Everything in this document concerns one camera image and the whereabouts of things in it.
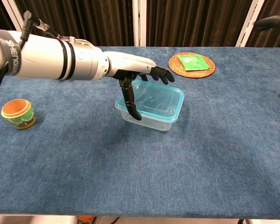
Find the plastic container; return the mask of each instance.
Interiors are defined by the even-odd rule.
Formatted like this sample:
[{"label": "plastic container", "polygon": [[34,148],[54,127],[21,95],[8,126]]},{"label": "plastic container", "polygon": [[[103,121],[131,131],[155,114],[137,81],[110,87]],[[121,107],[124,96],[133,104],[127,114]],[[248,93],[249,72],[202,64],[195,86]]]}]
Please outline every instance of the plastic container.
[{"label": "plastic container", "polygon": [[137,111],[141,114],[142,120],[136,120],[128,113],[121,94],[115,106],[120,110],[123,119],[160,131],[168,131],[172,123],[178,119],[184,93],[169,85],[142,80],[134,80],[132,86]]}]

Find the woven coaster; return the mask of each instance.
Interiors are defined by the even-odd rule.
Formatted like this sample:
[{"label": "woven coaster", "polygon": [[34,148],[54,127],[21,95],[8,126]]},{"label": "woven coaster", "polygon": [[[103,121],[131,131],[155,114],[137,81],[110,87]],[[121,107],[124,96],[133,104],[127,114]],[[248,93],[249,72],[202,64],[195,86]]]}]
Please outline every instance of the woven coaster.
[{"label": "woven coaster", "polygon": [[178,55],[199,55],[199,54],[190,53],[190,52],[181,52],[181,53],[173,55],[169,59],[170,69],[180,76],[187,77],[187,78],[205,78],[207,76],[210,76],[215,71],[214,62],[210,58],[205,57],[204,55],[201,55],[201,56],[209,65],[209,67],[210,67],[209,70],[186,71],[183,64],[179,60]]}]

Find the container lid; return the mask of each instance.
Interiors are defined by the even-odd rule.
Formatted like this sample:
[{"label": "container lid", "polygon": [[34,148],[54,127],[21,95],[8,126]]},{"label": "container lid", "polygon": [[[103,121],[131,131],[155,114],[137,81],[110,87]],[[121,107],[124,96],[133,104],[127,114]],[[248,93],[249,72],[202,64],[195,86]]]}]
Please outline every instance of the container lid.
[{"label": "container lid", "polygon": [[[132,86],[137,111],[141,116],[167,123],[173,123],[178,119],[184,99],[182,90],[142,80],[132,81]],[[115,106],[127,112],[123,94],[119,96]]]}]

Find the blue carpet surface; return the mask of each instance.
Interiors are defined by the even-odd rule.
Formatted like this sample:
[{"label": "blue carpet surface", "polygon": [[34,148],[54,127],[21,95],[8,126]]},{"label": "blue carpet surface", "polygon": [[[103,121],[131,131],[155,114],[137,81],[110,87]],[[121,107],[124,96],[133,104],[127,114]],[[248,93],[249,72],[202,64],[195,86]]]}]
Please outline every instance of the blue carpet surface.
[{"label": "blue carpet surface", "polygon": [[38,120],[16,130],[0,115],[0,213],[280,218],[280,49],[102,49],[167,69],[196,52],[216,71],[175,74],[185,98],[167,132],[125,122],[113,78],[6,77],[0,110],[25,98]]}]

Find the cup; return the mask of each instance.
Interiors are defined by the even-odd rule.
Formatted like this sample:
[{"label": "cup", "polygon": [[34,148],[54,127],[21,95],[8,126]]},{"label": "cup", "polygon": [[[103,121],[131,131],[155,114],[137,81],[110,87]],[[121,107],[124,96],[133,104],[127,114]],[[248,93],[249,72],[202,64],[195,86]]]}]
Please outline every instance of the cup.
[{"label": "cup", "polygon": [[25,99],[14,99],[7,102],[1,110],[1,115],[17,129],[26,129],[36,122],[36,116],[31,103]]}]

